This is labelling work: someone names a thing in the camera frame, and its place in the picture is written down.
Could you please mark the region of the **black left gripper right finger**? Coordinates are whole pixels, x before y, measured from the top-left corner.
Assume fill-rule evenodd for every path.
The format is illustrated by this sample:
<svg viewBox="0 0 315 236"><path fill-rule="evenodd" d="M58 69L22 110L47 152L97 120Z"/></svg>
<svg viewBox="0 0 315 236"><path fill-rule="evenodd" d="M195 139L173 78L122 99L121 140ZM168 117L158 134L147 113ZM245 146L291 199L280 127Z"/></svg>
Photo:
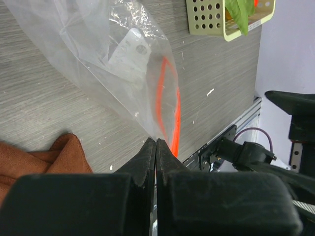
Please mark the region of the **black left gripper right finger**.
<svg viewBox="0 0 315 236"><path fill-rule="evenodd" d="M160 236L297 236L302 222L284 183L255 172L188 170L157 141Z"/></svg>

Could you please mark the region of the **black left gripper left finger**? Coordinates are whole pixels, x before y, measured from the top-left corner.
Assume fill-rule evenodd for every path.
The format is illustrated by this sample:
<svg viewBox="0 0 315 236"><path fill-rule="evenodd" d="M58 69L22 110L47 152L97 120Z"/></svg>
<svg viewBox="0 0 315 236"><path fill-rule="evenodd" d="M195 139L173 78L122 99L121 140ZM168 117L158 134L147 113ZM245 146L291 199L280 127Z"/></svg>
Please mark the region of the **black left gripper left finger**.
<svg viewBox="0 0 315 236"><path fill-rule="evenodd" d="M150 236L156 142L111 174L27 175L0 208L3 236Z"/></svg>

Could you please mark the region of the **clear zip top bag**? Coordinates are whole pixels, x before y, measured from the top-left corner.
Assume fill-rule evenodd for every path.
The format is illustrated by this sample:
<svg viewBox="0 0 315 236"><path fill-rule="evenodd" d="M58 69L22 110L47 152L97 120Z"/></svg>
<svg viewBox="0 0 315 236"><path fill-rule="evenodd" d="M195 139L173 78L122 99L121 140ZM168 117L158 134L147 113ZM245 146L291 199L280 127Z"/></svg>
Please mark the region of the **clear zip top bag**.
<svg viewBox="0 0 315 236"><path fill-rule="evenodd" d="M181 99L169 40L136 0L7 0L49 63L178 155Z"/></svg>

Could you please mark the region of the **green leafy vegetable toy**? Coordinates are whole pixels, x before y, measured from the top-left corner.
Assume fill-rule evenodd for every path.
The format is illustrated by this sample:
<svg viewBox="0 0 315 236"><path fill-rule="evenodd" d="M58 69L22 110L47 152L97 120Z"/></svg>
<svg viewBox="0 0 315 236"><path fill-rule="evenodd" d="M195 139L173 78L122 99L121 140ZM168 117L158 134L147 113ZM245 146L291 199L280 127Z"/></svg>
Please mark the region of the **green leafy vegetable toy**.
<svg viewBox="0 0 315 236"><path fill-rule="evenodd" d="M247 36L249 17L255 12L254 0L226 0L225 8L237 24L240 32Z"/></svg>

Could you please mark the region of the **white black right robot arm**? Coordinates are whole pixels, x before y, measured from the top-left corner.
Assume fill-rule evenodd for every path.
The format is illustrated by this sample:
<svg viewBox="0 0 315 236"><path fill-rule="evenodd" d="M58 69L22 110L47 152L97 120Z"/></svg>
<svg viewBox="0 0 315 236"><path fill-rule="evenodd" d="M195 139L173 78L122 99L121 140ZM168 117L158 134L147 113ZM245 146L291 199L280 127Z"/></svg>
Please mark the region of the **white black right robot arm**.
<svg viewBox="0 0 315 236"><path fill-rule="evenodd" d="M256 141L238 141L248 131L263 134L263 128L236 130L230 126L198 154L201 171L216 171L223 162L238 171L270 173L288 185L294 199L315 200L315 96L284 91L267 91L265 97L276 112L277 124L263 117L273 137L264 147Z"/></svg>

